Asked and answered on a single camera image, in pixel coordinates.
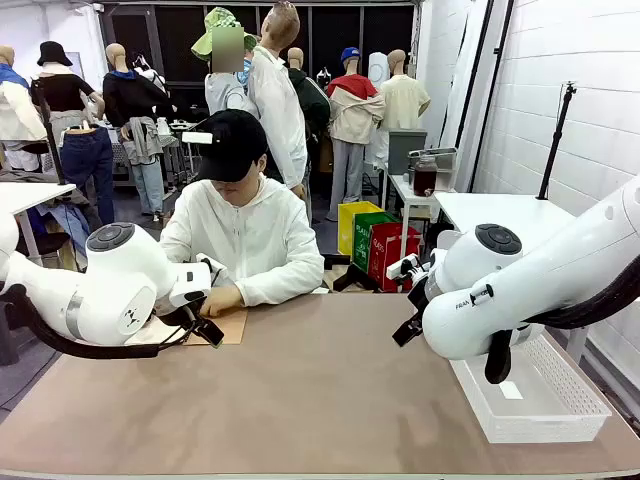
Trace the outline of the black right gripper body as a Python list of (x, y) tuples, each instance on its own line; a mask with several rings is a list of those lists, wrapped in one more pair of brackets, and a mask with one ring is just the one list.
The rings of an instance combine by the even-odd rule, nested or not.
[(409, 319), (410, 325), (420, 325), (422, 316), (429, 300), (427, 298), (427, 290), (429, 283), (429, 274), (422, 272), (412, 277), (412, 288), (408, 293), (408, 300), (413, 305), (415, 312)]

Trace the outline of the spiral notebook brown cover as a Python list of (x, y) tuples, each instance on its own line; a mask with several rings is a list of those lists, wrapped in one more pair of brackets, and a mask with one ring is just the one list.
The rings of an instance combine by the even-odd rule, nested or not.
[[(236, 309), (226, 312), (218, 318), (213, 318), (213, 323), (223, 332), (223, 343), (238, 345), (241, 343), (245, 324), (248, 316), (247, 309)], [(160, 344), (163, 341), (170, 342), (179, 339), (186, 331), (176, 326), (168, 326), (158, 317), (152, 316), (149, 321), (125, 344)]]

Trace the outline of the person's left forearm white sleeve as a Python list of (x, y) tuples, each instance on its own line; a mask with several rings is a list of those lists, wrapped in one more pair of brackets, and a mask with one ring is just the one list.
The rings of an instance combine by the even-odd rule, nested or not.
[(322, 283), (324, 262), (293, 261), (235, 282), (244, 305), (277, 305), (311, 293)]

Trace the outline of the red recycling bin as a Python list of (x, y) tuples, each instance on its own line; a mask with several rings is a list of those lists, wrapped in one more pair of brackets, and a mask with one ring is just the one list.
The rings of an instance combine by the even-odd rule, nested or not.
[(401, 223), (381, 223), (371, 227), (368, 276), (383, 292), (395, 293), (398, 285), (386, 277), (388, 266), (401, 259)]

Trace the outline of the black chair base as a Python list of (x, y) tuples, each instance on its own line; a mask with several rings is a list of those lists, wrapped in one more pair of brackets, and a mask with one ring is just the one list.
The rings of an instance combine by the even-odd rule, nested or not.
[(324, 254), (324, 269), (326, 273), (332, 273), (336, 266), (346, 266), (346, 271), (335, 279), (329, 280), (327, 286), (333, 292), (343, 292), (350, 286), (361, 287), (364, 291), (380, 293), (378, 283), (370, 278), (367, 273), (352, 263), (349, 255)]

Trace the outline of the green recycling bin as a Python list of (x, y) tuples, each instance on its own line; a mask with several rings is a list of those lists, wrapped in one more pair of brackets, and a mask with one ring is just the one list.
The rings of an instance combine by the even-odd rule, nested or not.
[(386, 212), (357, 213), (354, 215), (352, 263), (364, 273), (368, 272), (372, 228), (379, 224), (397, 224), (398, 220)]

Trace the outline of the small white narrow table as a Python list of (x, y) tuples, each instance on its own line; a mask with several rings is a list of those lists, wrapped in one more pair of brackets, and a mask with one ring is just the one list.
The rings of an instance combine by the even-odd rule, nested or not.
[(403, 259), (406, 256), (411, 209), (413, 207), (428, 207), (428, 220), (430, 223), (433, 223), (438, 219), (441, 206), (438, 200), (435, 198), (435, 195), (431, 195), (429, 197), (416, 195), (413, 191), (413, 187), (407, 180), (404, 179), (402, 175), (391, 175), (389, 176), (389, 179), (391, 180), (391, 183), (393, 184), (397, 194), (404, 202), (400, 250), (400, 259)]

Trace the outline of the glass jar dark liquid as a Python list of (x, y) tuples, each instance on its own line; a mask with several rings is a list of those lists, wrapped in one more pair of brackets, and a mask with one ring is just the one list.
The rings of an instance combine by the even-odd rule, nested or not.
[(430, 197), (436, 187), (437, 167), (433, 160), (418, 160), (414, 165), (413, 191), (416, 196)]

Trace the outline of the large white side table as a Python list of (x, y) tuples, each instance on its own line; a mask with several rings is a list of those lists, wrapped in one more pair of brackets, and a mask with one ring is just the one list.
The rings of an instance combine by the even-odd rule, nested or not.
[(548, 200), (532, 195), (437, 192), (441, 210), (455, 228), (466, 232), (479, 224), (509, 228), (526, 248), (566, 227), (574, 216)]

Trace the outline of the metal tray container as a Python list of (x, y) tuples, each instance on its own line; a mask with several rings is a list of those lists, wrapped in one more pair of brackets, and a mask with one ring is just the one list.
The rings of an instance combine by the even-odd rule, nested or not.
[(457, 150), (455, 148), (432, 148), (413, 150), (408, 153), (409, 163), (414, 166), (418, 160), (433, 160), (438, 172), (452, 173), (456, 170)]

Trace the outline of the white perforated plastic basket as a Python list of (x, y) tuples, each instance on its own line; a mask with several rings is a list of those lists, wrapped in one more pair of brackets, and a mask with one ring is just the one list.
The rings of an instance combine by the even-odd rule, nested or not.
[(487, 359), (452, 360), (450, 365), (492, 444), (591, 442), (612, 415), (544, 335), (512, 349), (505, 380), (516, 383), (522, 400), (506, 400), (498, 384), (488, 382)]

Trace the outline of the mannequin blue cap red jacket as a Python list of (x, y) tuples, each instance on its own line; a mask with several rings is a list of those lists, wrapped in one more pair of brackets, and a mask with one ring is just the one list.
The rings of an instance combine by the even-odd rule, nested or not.
[(333, 178), (326, 219), (338, 220), (338, 206), (362, 199), (364, 150), (383, 119), (385, 100), (371, 80), (358, 73), (360, 50), (341, 54), (345, 73), (328, 85), (331, 114), (328, 126), (333, 151)]

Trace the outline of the mannequin cream shirt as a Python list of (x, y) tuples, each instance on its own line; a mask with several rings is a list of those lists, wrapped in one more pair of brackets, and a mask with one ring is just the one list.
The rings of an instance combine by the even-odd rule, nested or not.
[(380, 86), (385, 100), (381, 126), (385, 130), (419, 129), (419, 118), (431, 103), (425, 88), (404, 72), (405, 59), (406, 54), (401, 49), (393, 50), (387, 55), (391, 76)]

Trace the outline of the white desk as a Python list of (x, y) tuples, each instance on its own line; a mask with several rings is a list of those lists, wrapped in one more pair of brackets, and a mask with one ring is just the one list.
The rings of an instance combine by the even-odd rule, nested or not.
[(28, 258), (42, 266), (27, 210), (75, 188), (75, 184), (0, 182), (0, 267), (16, 250), (19, 231), (26, 241)]

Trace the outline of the mannequin dark green jacket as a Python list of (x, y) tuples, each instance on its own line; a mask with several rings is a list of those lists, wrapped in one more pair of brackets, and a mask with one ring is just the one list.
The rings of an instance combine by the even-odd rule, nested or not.
[(329, 99), (324, 91), (303, 70), (304, 53), (298, 47), (287, 51), (289, 79), (298, 96), (305, 121), (307, 148), (314, 172), (327, 174), (328, 167), (322, 160), (323, 140), (330, 117)]

